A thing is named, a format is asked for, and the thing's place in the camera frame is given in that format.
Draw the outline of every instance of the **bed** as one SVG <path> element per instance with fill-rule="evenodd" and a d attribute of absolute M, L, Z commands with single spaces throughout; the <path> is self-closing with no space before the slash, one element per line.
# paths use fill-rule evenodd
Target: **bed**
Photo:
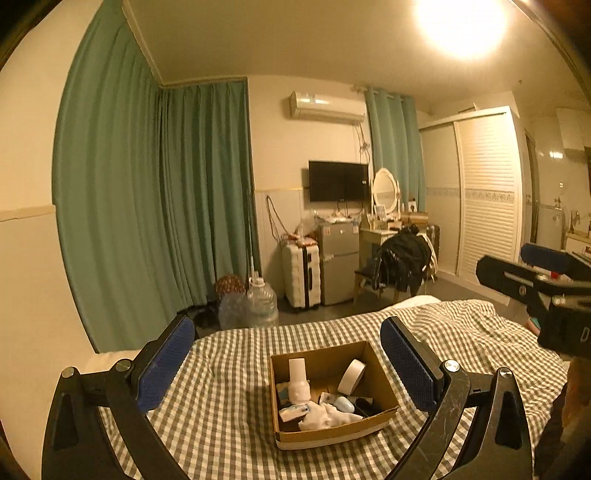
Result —
<path fill-rule="evenodd" d="M 421 429 L 416 410 L 379 343 L 381 322 L 397 315 L 441 358 L 468 371 L 510 367 L 518 381 L 532 447 L 566 382 L 560 357 L 541 349 L 535 336 L 480 300 L 400 308 L 318 323 L 227 330 L 197 340 L 159 408 L 147 414 L 166 447 L 190 478 L 270 480 L 384 478 Z M 368 340 L 389 373 L 400 408 L 378 433 L 338 445 L 282 451 L 275 445 L 268 393 L 268 358 Z M 451 469 L 474 409 L 464 412 L 435 477 Z M 108 409 L 101 416 L 126 474 L 141 478 Z"/>

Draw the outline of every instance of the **white cabinet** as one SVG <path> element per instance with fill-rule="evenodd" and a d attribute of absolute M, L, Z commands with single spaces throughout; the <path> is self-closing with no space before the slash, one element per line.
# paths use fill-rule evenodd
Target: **white cabinet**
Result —
<path fill-rule="evenodd" d="M 584 151 L 579 111 L 570 108 L 557 108 L 556 116 L 560 125 L 560 136 L 562 137 L 564 149 Z"/>
<path fill-rule="evenodd" d="M 591 147 L 591 114 L 570 108 L 557 108 L 560 136 L 566 151 L 582 152 Z"/>
<path fill-rule="evenodd" d="M 441 119 L 421 130 L 429 222 L 440 227 L 439 269 L 479 284 L 484 255 L 518 258 L 523 185 L 509 107 Z"/>
<path fill-rule="evenodd" d="M 591 113 L 579 112 L 579 124 L 583 133 L 583 145 L 591 147 Z"/>
<path fill-rule="evenodd" d="M 591 245 L 582 240 L 576 240 L 570 236 L 566 238 L 566 251 L 591 258 Z"/>

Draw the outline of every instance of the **cardboard box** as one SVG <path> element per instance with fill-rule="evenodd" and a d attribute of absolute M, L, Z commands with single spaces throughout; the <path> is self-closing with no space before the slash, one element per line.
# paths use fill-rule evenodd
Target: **cardboard box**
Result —
<path fill-rule="evenodd" d="M 279 418 L 275 384 L 290 379 L 290 358 L 306 360 L 306 375 L 310 381 L 312 400 L 318 402 L 325 391 L 337 393 L 340 379 L 353 359 L 362 361 L 365 373 L 353 395 L 372 397 L 382 413 L 347 425 L 323 430 L 301 432 L 298 421 L 283 423 Z M 394 417 L 398 400 L 378 357 L 369 342 L 347 343 L 345 345 L 309 350 L 307 352 L 273 355 L 269 359 L 269 390 L 271 394 L 271 415 L 275 441 L 281 450 L 300 450 L 334 443 L 346 442 L 377 432 Z"/>

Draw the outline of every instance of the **tv screen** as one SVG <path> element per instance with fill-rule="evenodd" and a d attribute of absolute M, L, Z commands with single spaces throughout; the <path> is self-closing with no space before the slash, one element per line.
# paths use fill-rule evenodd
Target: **tv screen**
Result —
<path fill-rule="evenodd" d="M 368 166 L 362 163 L 310 161 L 311 202 L 353 202 L 368 198 Z"/>

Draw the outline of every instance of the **suitcase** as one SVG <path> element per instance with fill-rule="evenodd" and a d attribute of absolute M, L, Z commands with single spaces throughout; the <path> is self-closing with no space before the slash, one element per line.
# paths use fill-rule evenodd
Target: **suitcase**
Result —
<path fill-rule="evenodd" d="M 435 256 L 439 260 L 439 225 L 427 225 L 427 236 L 435 249 Z"/>
<path fill-rule="evenodd" d="M 309 309 L 320 303 L 320 255 L 318 245 L 283 247 L 285 296 L 296 309 Z"/>

